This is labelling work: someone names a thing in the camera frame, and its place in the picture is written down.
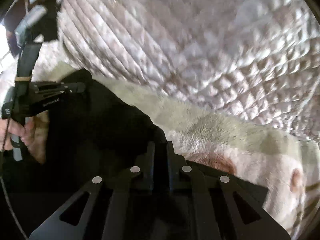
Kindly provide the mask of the person's left hand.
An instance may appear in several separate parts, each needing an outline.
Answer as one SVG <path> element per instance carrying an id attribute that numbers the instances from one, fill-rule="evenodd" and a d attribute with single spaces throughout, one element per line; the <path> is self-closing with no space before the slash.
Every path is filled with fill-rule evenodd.
<path id="1" fill-rule="evenodd" d="M 1 149 L 4 146 L 7 151 L 13 149 L 10 136 L 7 135 L 7 138 L 5 138 L 8 123 L 8 133 L 20 137 L 30 155 L 39 163 L 44 163 L 49 124 L 48 112 L 45 111 L 31 117 L 24 126 L 12 119 L 1 119 Z"/>

